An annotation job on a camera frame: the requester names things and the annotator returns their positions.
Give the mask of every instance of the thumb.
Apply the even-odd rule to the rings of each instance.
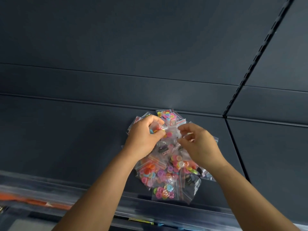
[[[156,143],[164,137],[166,132],[164,130],[159,130],[156,133],[152,134],[153,138],[155,139]]]
[[[192,142],[188,141],[185,138],[180,138],[177,140],[179,144],[181,144],[187,151],[189,151],[193,145]]]

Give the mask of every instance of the right hand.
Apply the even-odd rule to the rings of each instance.
[[[178,139],[179,144],[187,150],[192,160],[199,166],[211,173],[227,163],[215,139],[207,130],[193,123],[183,124],[178,129],[182,136],[185,136]]]

